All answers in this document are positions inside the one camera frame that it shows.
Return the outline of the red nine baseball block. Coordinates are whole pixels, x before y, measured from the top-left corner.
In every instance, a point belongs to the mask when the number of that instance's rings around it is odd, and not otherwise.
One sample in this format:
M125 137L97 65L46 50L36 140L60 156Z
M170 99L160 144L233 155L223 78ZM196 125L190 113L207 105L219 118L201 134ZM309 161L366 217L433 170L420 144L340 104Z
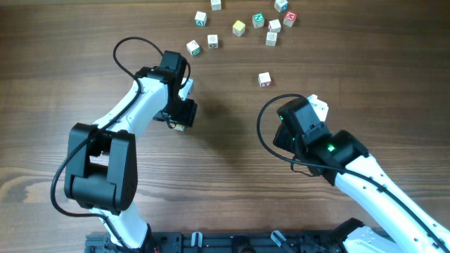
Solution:
M176 124L174 126L174 129L177 130L177 131L185 131L186 127L184 125L182 125L182 124Z

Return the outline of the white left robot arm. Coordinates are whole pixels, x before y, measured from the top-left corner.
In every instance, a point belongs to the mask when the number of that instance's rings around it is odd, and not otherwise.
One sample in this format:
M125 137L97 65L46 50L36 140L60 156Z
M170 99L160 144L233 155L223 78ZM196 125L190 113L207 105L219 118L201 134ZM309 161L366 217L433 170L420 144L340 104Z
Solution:
M134 75L130 91L107 115L70 131L65 195L103 222L116 252L159 250L133 203L136 140L153 120L179 131L193 126L197 105L188 98L193 81L184 74L189 70L180 53L165 51L158 66Z

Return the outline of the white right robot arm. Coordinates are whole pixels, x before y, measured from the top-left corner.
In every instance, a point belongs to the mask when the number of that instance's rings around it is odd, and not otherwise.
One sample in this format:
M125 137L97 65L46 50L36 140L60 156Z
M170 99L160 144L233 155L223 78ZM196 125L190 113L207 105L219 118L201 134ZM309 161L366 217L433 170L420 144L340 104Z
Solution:
M395 185L364 144L348 131L331 133L318 103L297 94L290 99L277 110L276 147L358 202L403 251L449 251L449 231Z

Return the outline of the green Z wooden block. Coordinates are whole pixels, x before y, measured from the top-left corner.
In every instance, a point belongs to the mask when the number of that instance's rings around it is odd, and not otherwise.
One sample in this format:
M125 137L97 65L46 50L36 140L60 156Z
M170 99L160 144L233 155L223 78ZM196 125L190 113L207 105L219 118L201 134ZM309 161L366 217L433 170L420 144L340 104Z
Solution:
M190 42L188 42L186 44L186 48L188 50L188 52L192 55L192 56L196 56L201 52L201 47L200 45L196 42L196 40L192 40Z

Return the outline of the green J soccer block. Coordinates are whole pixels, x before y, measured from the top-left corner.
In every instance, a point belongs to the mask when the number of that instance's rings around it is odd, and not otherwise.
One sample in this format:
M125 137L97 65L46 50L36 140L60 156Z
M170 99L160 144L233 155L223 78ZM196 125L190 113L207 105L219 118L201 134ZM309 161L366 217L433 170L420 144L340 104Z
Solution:
M218 48L219 47L218 35L217 34L207 35L207 45L208 48Z

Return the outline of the red Y wooden block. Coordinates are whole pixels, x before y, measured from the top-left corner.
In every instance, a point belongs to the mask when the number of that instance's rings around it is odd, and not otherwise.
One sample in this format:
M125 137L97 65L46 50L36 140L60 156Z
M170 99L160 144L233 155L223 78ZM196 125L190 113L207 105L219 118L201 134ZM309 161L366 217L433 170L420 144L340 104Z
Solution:
M271 85L271 77L268 72L258 74L258 82L260 87L266 87Z

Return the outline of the green V wooden block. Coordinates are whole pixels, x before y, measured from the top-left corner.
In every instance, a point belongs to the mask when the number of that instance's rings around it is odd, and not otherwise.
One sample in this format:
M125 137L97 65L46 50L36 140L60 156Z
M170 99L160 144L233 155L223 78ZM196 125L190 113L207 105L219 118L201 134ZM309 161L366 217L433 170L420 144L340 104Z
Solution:
M207 22L207 14L205 12L202 11L197 11L195 14L195 24L197 26L201 26L204 27L206 26L206 22Z

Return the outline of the blue P wooden block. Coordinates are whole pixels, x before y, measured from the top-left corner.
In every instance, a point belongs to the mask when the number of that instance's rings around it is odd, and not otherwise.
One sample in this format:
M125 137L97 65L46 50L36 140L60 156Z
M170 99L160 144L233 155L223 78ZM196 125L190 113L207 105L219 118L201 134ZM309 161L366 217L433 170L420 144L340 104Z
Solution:
M210 4L213 11L221 10L221 0L210 0Z

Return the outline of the yellow top wooden block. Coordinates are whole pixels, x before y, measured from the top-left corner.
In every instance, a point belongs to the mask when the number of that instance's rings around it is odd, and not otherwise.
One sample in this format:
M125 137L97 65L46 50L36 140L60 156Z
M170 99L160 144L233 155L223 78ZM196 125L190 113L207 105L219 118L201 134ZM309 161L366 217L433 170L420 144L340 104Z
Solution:
M233 24L233 33L238 36L241 37L245 32L245 23L237 20L234 24Z

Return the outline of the blue letter flower block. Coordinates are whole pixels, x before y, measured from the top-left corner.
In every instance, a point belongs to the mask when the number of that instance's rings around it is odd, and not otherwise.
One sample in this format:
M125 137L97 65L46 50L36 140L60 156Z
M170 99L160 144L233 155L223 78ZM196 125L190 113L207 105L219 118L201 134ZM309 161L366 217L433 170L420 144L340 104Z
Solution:
M275 46L277 42L278 34L276 32L267 32L266 34L266 45Z

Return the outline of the green N wooden block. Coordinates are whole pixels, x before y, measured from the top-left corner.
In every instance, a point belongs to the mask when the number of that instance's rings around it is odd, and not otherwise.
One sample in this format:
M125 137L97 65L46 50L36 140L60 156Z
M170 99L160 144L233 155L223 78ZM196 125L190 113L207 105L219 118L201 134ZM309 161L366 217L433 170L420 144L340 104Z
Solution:
M263 13L256 13L252 16L252 24L254 28L261 28L264 26L264 15Z

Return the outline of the red letter plain block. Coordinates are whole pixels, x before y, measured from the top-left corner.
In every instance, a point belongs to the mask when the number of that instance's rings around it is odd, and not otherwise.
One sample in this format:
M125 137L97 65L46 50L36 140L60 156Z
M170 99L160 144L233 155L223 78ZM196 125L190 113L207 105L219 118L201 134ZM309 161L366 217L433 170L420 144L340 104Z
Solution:
M269 21L269 31L273 33L279 33L281 31L281 23L279 19Z

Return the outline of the red W wooden block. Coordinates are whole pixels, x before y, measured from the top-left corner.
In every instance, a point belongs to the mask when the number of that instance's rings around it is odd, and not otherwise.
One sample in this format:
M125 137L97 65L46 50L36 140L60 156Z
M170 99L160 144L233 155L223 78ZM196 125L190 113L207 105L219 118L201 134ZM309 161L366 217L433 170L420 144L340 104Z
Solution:
M297 13L294 11L287 11L284 19L283 19L283 24L288 26L288 27L292 27L295 23L297 19Z

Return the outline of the blue letter block far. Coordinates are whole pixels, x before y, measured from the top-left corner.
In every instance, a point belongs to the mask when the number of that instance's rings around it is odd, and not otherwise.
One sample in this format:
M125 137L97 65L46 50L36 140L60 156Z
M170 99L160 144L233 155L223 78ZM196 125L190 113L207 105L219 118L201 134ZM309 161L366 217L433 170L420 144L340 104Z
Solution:
M289 2L288 0L275 0L274 8L279 12L283 13L288 9Z

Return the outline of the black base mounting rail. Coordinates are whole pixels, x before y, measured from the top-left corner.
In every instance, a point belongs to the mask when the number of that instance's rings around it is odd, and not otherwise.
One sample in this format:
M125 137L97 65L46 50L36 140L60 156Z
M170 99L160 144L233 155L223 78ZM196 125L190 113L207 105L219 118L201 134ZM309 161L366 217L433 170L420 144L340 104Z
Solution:
M89 235L86 252L241 253L241 252L400 252L387 234L369 227L353 232L309 231L302 233L152 233L140 248L118 245L109 235Z

